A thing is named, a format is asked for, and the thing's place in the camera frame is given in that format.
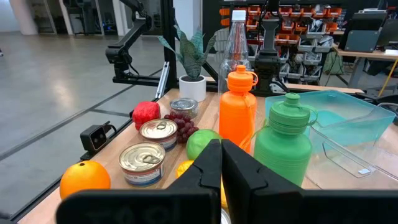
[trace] red grapes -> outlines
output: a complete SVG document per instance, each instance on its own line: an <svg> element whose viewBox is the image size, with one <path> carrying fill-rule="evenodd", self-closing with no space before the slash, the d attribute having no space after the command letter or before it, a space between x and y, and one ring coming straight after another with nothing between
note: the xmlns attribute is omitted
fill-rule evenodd
<svg viewBox="0 0 398 224"><path fill-rule="evenodd" d="M177 124L177 142L186 143L188 138L199 128L195 127L195 123L191 121L188 115L177 114L176 112L171 112L164 116L165 119L170 119Z"/></svg>

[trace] canned food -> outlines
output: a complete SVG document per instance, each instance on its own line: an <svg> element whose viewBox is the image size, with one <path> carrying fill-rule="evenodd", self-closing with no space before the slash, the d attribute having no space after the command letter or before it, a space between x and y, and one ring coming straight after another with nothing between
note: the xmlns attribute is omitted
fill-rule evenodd
<svg viewBox="0 0 398 224"><path fill-rule="evenodd" d="M198 102L190 98L179 98L170 102L172 111L194 118L198 114Z"/></svg>
<svg viewBox="0 0 398 224"><path fill-rule="evenodd" d="M224 209L221 209L221 224L231 224L231 219Z"/></svg>
<svg viewBox="0 0 398 224"><path fill-rule="evenodd" d="M158 182L163 177L165 154L164 148L154 142L142 142L128 147L119 157L125 180L138 187Z"/></svg>
<svg viewBox="0 0 398 224"><path fill-rule="evenodd" d="M169 119L155 119L143 124L139 130L147 141L160 144L166 151L177 144L177 124Z"/></svg>

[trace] potted plant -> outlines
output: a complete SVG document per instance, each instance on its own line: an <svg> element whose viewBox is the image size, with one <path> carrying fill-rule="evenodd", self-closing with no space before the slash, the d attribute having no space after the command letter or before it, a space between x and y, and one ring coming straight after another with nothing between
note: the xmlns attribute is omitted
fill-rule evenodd
<svg viewBox="0 0 398 224"><path fill-rule="evenodd" d="M206 98L206 78L200 75L201 66L206 62L207 55L216 42L216 36L214 35L209 40L206 51L203 52L203 34L200 29L188 40L185 33L178 26L174 27L180 39L179 54L171 48L163 37L159 37L159 40L164 47L167 47L176 54L177 60L181 62L187 73L179 79L180 97L191 98L197 102L203 101Z"/></svg>

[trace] can lid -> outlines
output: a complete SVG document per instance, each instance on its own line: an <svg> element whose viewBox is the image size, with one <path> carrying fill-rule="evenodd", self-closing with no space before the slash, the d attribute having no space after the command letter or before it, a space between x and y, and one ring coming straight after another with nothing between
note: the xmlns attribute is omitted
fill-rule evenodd
<svg viewBox="0 0 398 224"><path fill-rule="evenodd" d="M119 157L123 169L131 171L150 170L163 161L164 148L154 142L142 142L125 149Z"/></svg>
<svg viewBox="0 0 398 224"><path fill-rule="evenodd" d="M169 119L155 119L143 124L140 134L147 139L162 139L173 135L177 131L177 124Z"/></svg>
<svg viewBox="0 0 398 224"><path fill-rule="evenodd" d="M189 110L197 106L198 102L191 98L179 98L170 102L170 107L177 110Z"/></svg>

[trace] green bottle cap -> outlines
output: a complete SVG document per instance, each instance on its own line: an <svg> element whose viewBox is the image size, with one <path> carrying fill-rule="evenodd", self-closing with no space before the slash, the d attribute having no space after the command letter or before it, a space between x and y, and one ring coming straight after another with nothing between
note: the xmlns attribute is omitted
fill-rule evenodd
<svg viewBox="0 0 398 224"><path fill-rule="evenodd" d="M301 134L308 125L311 110L317 115L316 110L299 103L300 95L296 93L285 94L284 101L275 102L269 113L269 125L276 131L284 134Z"/></svg>

